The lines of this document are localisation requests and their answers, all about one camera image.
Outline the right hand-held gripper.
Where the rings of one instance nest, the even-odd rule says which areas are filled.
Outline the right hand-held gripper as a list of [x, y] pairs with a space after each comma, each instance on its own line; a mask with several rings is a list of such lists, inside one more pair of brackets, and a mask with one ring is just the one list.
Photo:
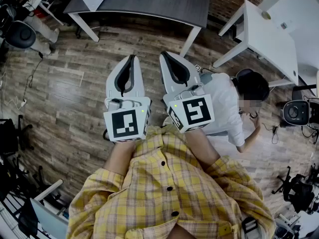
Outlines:
[[[211, 95], [205, 92], [202, 84], [197, 85], [200, 78], [196, 67], [184, 57], [166, 51], [160, 54], [159, 61], [162, 82], [167, 92], [163, 101], [177, 129], [185, 133], [214, 122]], [[183, 86], [192, 87], [178, 92]]]

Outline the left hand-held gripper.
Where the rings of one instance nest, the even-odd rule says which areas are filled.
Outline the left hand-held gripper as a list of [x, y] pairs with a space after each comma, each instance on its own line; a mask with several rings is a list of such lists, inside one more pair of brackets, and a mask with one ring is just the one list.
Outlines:
[[106, 80], [108, 98], [103, 139], [126, 142], [146, 138], [152, 102], [144, 95], [140, 61], [137, 56], [129, 55], [114, 67]]

